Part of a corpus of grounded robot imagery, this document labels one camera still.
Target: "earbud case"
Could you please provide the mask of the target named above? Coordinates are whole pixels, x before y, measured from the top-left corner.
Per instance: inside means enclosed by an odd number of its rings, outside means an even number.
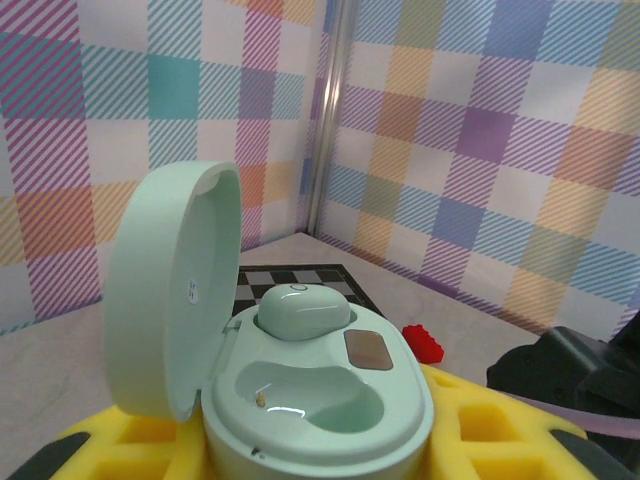
[[[230,162],[150,173],[118,230],[105,282],[107,380],[125,412],[187,421],[201,408],[219,480],[413,479],[433,401],[400,332],[349,304],[304,341],[231,317],[241,188]]]

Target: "yellow foam tray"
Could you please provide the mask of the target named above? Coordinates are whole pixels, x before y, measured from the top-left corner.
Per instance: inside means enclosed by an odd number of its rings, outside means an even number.
[[[595,480],[549,433],[586,438],[580,428],[436,368],[422,370],[436,415],[416,480]],[[60,438],[77,432],[91,437],[52,480],[215,480],[200,412],[178,425],[111,407]]]

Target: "small hole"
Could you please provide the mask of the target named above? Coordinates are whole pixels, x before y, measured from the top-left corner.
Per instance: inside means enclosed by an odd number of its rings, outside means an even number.
[[[132,417],[119,443],[163,443],[176,439],[177,426],[170,420]]]
[[[493,404],[467,405],[458,412],[465,442],[512,442],[520,436],[504,412]]]
[[[471,463],[480,480],[558,480],[541,458],[477,458]]]
[[[141,457],[138,460],[110,460],[98,466],[94,480],[121,480],[138,478],[145,480],[163,480],[169,469],[168,460],[153,460]]]
[[[452,382],[451,380],[449,380],[446,377],[441,377],[440,375],[434,375],[433,379],[435,380],[436,384],[438,384],[438,386],[440,387],[444,387],[444,388],[457,388],[458,385],[455,384],[455,382]]]

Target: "small gold dot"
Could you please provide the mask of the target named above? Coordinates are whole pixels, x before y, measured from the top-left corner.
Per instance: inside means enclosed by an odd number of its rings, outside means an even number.
[[[264,399],[264,393],[258,392],[258,394],[256,395],[256,405],[258,405],[260,408],[264,408],[266,404],[267,401]]]

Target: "glossy plastic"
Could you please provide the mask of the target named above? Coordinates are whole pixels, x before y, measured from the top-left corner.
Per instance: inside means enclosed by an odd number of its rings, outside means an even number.
[[[231,316],[241,218],[233,163],[170,164],[135,191],[104,304],[107,380],[125,412],[191,416]]]
[[[258,326],[288,342],[311,340],[349,325],[344,296],[324,285],[279,285],[260,300]]]
[[[258,307],[234,317],[234,346],[201,395],[220,479],[414,478],[433,425],[429,389],[400,332],[349,306],[353,322],[306,342],[261,330]],[[351,329],[381,335],[393,368],[353,367],[344,336]]]

